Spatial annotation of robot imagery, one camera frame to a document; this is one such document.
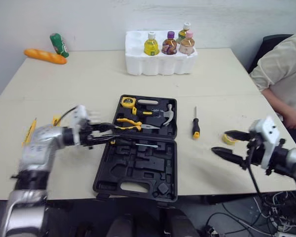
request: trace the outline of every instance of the beige shirt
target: beige shirt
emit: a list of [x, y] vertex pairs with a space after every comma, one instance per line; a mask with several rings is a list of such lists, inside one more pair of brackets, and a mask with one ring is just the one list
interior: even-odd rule
[[260, 58], [250, 76], [260, 91], [270, 88], [296, 109], [296, 34]]

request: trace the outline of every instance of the hammer head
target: hammer head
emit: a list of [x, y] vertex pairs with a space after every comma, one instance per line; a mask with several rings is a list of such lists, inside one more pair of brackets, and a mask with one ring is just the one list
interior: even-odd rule
[[172, 111], [172, 104], [168, 104], [168, 111], [163, 111], [163, 116], [165, 118], [168, 118], [168, 120], [165, 121], [162, 125], [168, 126], [174, 116], [174, 112]]

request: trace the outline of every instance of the white bottle cap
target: white bottle cap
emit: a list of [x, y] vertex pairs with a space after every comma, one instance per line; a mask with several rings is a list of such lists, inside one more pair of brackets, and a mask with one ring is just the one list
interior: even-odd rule
[[149, 39], [149, 40], [154, 40], [154, 38], [156, 38], [156, 33], [153, 32], [153, 31], [150, 31], [150, 32], [148, 33], [148, 39]]
[[183, 29], [184, 30], [189, 30], [190, 28], [191, 28], [191, 23], [185, 22], [184, 25], [183, 25]]

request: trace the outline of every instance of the yellow pliers handle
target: yellow pliers handle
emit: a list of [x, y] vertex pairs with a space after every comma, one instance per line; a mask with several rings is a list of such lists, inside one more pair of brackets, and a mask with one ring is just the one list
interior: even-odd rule
[[119, 126], [116, 126], [115, 128], [117, 129], [120, 129], [120, 130], [129, 130], [129, 129], [137, 129], [138, 131], [142, 130], [142, 127], [140, 126], [131, 126], [131, 127], [119, 127]]
[[133, 126], [131, 126], [131, 127], [117, 127], [117, 128], [119, 128], [119, 129], [121, 129], [121, 130], [128, 130], [128, 129], [133, 129], [133, 128], [136, 128], [138, 131], [140, 131], [140, 130], [142, 130], [142, 122], [135, 122], [135, 121], [133, 121], [133, 120], [131, 120], [131, 119], [128, 119], [128, 118], [118, 118], [117, 120], [116, 120], [117, 122], [128, 122], [128, 123], [130, 123], [130, 124], [132, 124]]

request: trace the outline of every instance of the toolbox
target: toolbox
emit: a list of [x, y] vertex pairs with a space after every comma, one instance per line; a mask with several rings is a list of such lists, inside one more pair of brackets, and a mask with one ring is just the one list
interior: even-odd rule
[[[113, 120], [120, 128], [113, 132], [119, 137], [106, 144], [93, 184], [97, 198], [122, 195], [176, 201], [176, 122], [175, 99], [122, 95]], [[141, 191], [127, 188], [130, 183]]]

